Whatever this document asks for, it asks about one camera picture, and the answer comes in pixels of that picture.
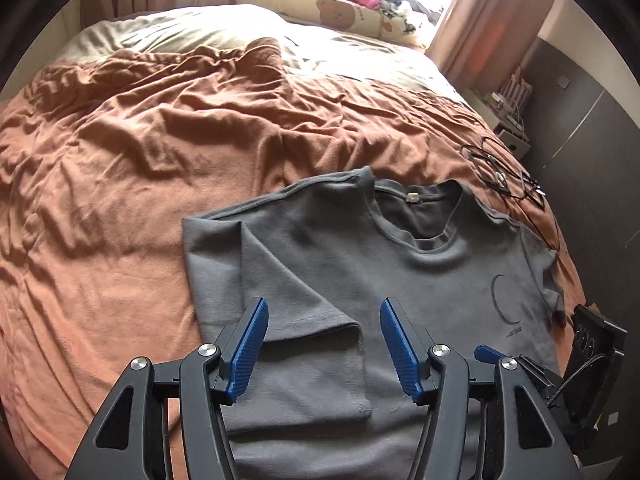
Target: cartoon bear print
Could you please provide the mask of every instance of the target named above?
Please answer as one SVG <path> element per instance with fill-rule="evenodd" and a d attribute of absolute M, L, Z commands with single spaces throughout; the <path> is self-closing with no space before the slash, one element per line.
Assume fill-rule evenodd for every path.
<path fill-rule="evenodd" d="M 316 7 L 320 10 L 320 23 L 325 27 L 349 30 L 356 22 L 356 11 L 347 2 L 318 0 Z"/>

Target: light switch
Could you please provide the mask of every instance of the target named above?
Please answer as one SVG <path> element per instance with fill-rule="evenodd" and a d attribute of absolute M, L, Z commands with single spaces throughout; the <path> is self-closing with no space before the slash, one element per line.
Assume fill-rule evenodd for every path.
<path fill-rule="evenodd" d="M 566 90 L 566 88 L 569 86 L 569 83 L 571 82 L 571 80 L 564 76 L 561 75 L 558 79 L 556 79 L 556 83 L 558 83 L 558 86 L 562 89 L 562 90 Z"/>

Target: white bed sheet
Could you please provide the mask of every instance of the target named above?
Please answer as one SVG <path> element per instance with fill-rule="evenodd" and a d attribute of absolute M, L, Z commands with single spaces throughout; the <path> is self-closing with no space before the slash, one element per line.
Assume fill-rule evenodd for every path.
<path fill-rule="evenodd" d="M 73 38 L 56 58 L 95 63 L 121 48 L 137 52 L 189 52 L 201 44 L 242 48 L 264 37 L 280 43 L 284 65 L 291 72 L 375 79 L 464 102 L 423 54 L 355 34 L 288 23 L 275 12 L 248 4 L 189 7 L 99 22 Z"/>

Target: shirt sleeve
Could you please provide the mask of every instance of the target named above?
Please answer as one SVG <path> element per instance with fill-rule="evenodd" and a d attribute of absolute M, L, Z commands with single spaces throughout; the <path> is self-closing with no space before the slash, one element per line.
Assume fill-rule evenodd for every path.
<path fill-rule="evenodd" d="M 546 247 L 542 240 L 524 225 L 520 226 L 520 239 L 533 280 L 542 299 L 548 306 L 552 318 L 561 326 L 565 326 L 564 295 L 553 275 L 558 253 Z"/>

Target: crew neckline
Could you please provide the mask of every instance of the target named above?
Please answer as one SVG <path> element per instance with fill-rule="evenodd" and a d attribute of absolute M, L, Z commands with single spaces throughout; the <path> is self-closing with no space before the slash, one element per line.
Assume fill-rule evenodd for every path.
<path fill-rule="evenodd" d="M 441 252 L 456 239 L 459 223 L 457 220 L 467 202 L 465 188 L 457 180 L 446 180 L 431 186 L 403 186 L 395 180 L 376 178 L 368 166 L 360 170 L 360 179 L 367 212 L 385 237 L 418 253 Z M 459 197 L 439 234 L 431 238 L 415 238 L 409 231 L 399 228 L 384 216 L 376 199 L 376 191 L 389 192 L 403 199 L 413 193 L 418 195 L 421 202 L 442 200 L 451 197 L 452 194 Z"/>

